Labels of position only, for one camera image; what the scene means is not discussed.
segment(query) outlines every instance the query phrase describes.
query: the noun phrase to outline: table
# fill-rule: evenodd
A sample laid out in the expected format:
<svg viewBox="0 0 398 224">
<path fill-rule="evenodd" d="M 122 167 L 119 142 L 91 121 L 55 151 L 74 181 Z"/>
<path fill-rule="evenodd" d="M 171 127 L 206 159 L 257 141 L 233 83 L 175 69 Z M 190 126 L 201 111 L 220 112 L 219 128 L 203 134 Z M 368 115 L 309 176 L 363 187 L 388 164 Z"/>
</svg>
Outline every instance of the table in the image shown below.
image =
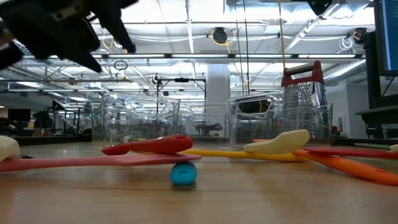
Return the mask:
<svg viewBox="0 0 398 224">
<path fill-rule="evenodd" d="M 39 157 L 101 155 L 92 143 L 23 147 Z M 398 161 L 363 159 L 398 174 Z M 0 174 L 1 223 L 396 224 L 398 188 L 314 162 L 207 157 L 194 188 L 173 189 L 172 165 L 65 167 Z"/>
</svg>

